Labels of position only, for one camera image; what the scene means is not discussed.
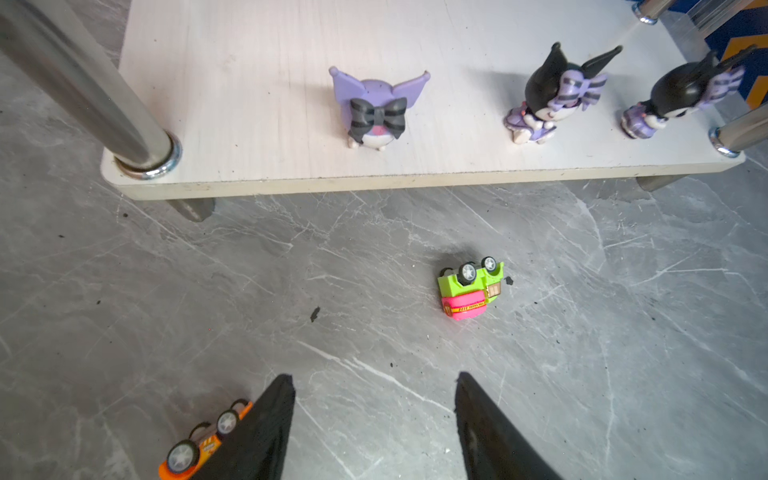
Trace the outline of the black purple Kuromi figure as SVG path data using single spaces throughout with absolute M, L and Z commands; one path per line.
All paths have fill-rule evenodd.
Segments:
M 718 60 L 716 52 L 710 51 L 699 62 L 669 71 L 654 84 L 648 100 L 622 113 L 622 130 L 632 139 L 647 140 L 671 119 L 712 106 L 736 93 L 745 75 L 743 62 L 757 49 L 757 44 L 751 44 L 725 60 Z

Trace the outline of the small purple figure toy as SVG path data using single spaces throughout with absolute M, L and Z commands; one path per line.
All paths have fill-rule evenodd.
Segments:
M 431 79 L 422 75 L 391 85 L 382 80 L 359 80 L 337 67 L 329 68 L 336 102 L 341 109 L 350 149 L 383 151 L 406 131 L 406 113 Z

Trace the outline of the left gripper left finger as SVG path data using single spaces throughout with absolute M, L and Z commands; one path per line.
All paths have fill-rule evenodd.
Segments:
M 293 378 L 278 375 L 192 479 L 279 480 L 295 399 Z

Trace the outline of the green pink toy car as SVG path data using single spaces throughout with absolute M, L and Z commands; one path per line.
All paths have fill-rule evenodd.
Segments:
M 443 312 L 455 321 L 482 315 L 502 291 L 504 263 L 492 256 L 444 268 L 437 277 Z

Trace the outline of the purple black figure toy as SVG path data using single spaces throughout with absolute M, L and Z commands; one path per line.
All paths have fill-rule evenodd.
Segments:
M 603 70 L 622 51 L 618 45 L 578 65 L 568 61 L 559 42 L 554 43 L 528 79 L 523 103 L 504 118 L 512 142 L 543 144 L 554 136 L 562 120 L 597 105 L 608 79 Z

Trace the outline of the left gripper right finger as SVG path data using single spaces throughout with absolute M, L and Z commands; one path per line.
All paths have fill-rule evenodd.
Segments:
M 560 477 L 468 372 L 457 379 L 455 414 L 469 479 Z

